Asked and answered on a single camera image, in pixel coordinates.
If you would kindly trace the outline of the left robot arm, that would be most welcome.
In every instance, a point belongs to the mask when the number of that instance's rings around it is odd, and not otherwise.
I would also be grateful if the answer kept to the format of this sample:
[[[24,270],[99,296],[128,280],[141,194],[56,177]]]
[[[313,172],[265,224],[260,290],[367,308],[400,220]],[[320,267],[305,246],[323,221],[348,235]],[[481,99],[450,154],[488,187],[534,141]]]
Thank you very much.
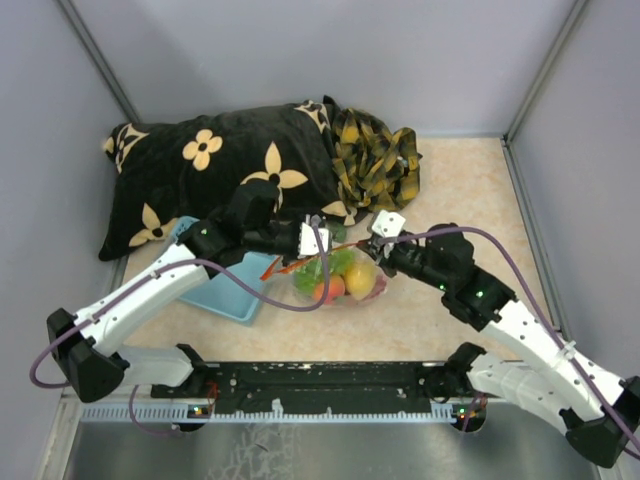
[[[107,297],[75,313],[59,308],[47,320],[46,351],[65,377],[65,386],[93,403],[124,386],[162,385],[184,395],[201,394],[208,373],[186,345],[172,348],[126,346],[126,340],[157,312],[186,292],[222,275],[264,303],[270,298],[250,287],[231,267],[247,253],[284,259],[318,255],[328,264],[331,234],[317,215],[280,222],[279,198],[268,181],[236,188],[231,200],[194,222],[164,253]]]

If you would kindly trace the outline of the yellow lemon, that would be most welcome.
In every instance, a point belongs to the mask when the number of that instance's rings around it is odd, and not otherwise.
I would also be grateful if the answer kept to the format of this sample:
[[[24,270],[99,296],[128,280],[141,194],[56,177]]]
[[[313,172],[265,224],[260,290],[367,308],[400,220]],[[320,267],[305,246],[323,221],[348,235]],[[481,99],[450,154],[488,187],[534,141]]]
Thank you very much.
[[[376,283],[376,268],[371,263],[355,262],[344,274],[346,291],[356,300],[371,293]]]

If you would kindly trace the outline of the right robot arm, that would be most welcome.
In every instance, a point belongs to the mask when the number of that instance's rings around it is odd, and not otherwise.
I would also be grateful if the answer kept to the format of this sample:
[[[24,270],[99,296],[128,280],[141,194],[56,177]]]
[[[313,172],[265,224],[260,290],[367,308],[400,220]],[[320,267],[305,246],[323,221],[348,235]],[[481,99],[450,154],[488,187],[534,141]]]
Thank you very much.
[[[364,251],[389,276],[402,273],[442,293],[457,320],[516,353],[518,365],[470,343],[448,363],[448,387],[502,398],[556,428],[591,463],[613,467],[637,445],[639,379],[624,379],[560,337],[534,303],[524,304],[498,278],[479,267],[467,228],[441,224],[411,234],[403,219],[383,212],[369,228]]]

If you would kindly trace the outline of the orange peach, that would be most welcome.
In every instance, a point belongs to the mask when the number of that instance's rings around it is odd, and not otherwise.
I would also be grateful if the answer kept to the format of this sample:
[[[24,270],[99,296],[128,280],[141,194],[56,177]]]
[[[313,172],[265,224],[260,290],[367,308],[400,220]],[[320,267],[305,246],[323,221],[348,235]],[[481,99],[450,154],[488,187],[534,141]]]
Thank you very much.
[[[319,282],[313,290],[313,299],[319,301],[325,289],[325,282]],[[346,286],[342,276],[332,275],[328,282],[328,292],[325,298],[325,304],[333,303],[337,298],[344,296]]]

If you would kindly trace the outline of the clear zip bag orange zipper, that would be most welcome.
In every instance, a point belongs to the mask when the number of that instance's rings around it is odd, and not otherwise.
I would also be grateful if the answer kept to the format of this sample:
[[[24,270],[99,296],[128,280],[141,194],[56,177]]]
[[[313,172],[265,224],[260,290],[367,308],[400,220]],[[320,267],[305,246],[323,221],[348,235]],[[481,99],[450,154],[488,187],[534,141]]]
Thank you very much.
[[[332,275],[340,275],[344,279],[345,271],[355,262],[371,263],[376,268],[376,283],[369,295],[362,300],[354,299],[347,291],[344,296],[337,298],[333,303],[325,304],[328,307],[357,307],[378,299],[386,293],[388,281],[386,276],[375,262],[358,249],[356,243],[334,245],[327,255],[329,279]],[[277,256],[261,275],[261,280],[278,283],[288,283],[292,294],[303,304],[316,303],[313,299],[315,286],[325,280],[323,264],[319,255],[285,261],[283,256]]]

